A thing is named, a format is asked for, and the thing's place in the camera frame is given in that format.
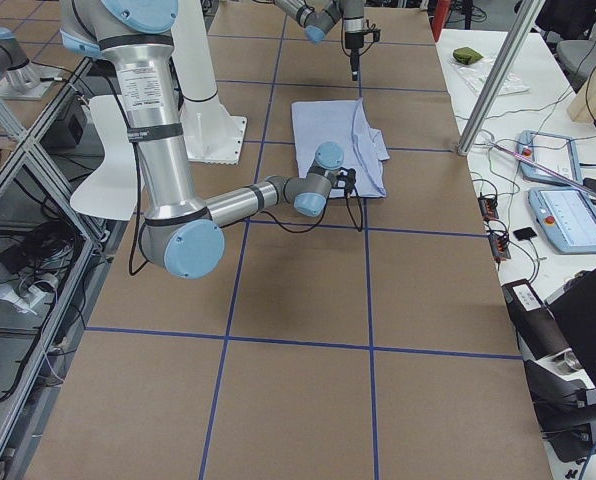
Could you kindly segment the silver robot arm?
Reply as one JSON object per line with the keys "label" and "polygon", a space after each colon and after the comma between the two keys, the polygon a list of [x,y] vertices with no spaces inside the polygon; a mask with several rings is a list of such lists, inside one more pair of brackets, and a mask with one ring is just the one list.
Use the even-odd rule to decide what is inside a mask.
{"label": "silver robot arm", "polygon": [[333,27],[342,21],[343,47],[350,51],[351,77],[353,81],[359,79],[360,50],[364,46],[365,36],[370,32],[368,20],[364,16],[363,1],[327,1],[320,9],[298,0],[277,0],[272,4],[302,27],[306,37],[314,44],[324,40]]}
{"label": "silver robot arm", "polygon": [[146,184],[150,199],[132,244],[146,261],[177,277],[201,278],[223,256],[223,227],[279,203],[291,203],[306,216],[325,211],[343,165],[343,151],[334,142],[316,149],[305,177],[272,176],[208,200],[197,196],[174,82],[182,73],[175,61],[184,31],[200,42],[201,72],[213,73],[198,4],[63,1],[60,7],[64,46],[114,66],[136,179]]}

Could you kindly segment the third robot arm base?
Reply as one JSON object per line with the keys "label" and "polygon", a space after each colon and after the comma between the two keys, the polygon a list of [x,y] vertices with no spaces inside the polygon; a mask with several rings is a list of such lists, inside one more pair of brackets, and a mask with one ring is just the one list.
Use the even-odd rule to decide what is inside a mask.
{"label": "third robot arm base", "polygon": [[0,97],[9,100],[39,100],[53,82],[62,79],[62,69],[31,62],[14,33],[0,27]]}

